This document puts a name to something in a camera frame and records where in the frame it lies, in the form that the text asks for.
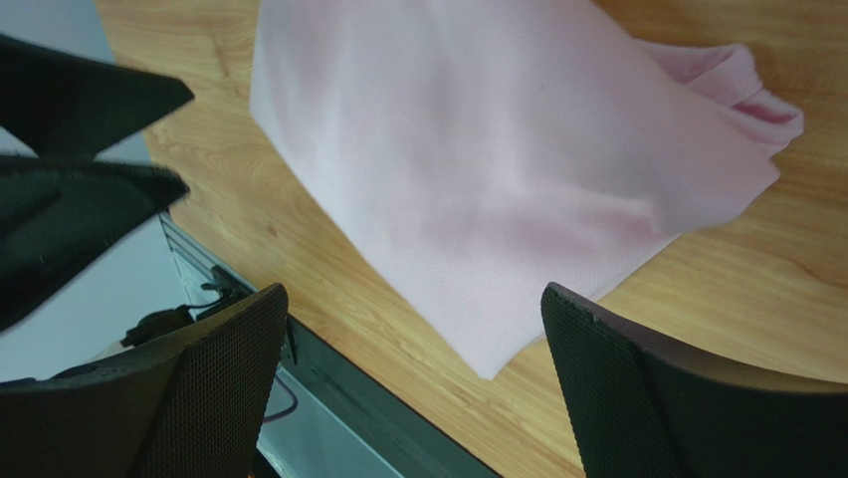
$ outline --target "pink fabric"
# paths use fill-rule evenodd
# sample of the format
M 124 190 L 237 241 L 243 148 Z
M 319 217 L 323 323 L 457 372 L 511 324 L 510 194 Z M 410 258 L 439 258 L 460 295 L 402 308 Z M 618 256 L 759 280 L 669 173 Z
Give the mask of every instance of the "pink fabric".
M 265 0 L 251 112 L 481 377 L 778 176 L 802 114 L 744 46 L 630 38 L 587 0 Z

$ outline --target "gray floor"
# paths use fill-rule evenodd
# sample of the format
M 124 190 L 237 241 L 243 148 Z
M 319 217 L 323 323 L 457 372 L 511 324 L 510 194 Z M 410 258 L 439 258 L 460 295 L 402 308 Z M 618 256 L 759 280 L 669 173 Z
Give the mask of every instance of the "gray floor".
M 175 261 L 192 304 L 207 304 L 217 298 L 200 286 L 210 278 L 197 260 L 176 251 Z M 284 369 L 278 377 L 295 394 L 299 404 L 290 415 L 263 426 L 258 447 L 284 478 L 396 478 L 394 468 L 332 414 Z M 267 414 L 292 403 L 275 383 Z

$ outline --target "black mesh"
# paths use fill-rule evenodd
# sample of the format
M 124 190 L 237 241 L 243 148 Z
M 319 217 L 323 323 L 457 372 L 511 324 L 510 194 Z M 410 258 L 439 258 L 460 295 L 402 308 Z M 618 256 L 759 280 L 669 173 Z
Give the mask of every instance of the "black mesh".
M 133 476 L 246 476 L 285 337 L 277 287 L 186 350 Z
M 277 284 L 122 354 L 0 383 L 0 476 L 244 478 L 287 308 Z
M 682 476 L 638 350 L 552 288 L 541 313 L 586 475 Z
M 781 388 L 796 378 L 687 346 L 556 285 L 545 290 L 541 311 L 589 478 L 848 476 L 844 386 Z M 710 378 L 657 357 L 658 350 L 701 371 L 721 363 L 743 374 Z M 732 376 L 758 376 L 769 387 Z

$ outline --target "wooden table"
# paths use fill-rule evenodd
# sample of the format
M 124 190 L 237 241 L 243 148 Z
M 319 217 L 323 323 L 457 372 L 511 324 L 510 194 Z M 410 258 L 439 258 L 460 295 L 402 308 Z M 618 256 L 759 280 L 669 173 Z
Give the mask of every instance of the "wooden table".
M 120 63 L 197 95 L 146 133 L 153 160 L 191 187 L 177 224 L 257 287 L 285 284 L 305 325 L 505 476 L 582 476 L 546 345 L 475 378 L 254 125 L 258 0 L 97 3 Z M 807 113 L 807 133 L 776 158 L 782 177 L 742 218 L 681 238 L 601 304 L 730 358 L 848 382 L 848 3 L 600 3 L 648 40 L 747 43 L 767 87 Z

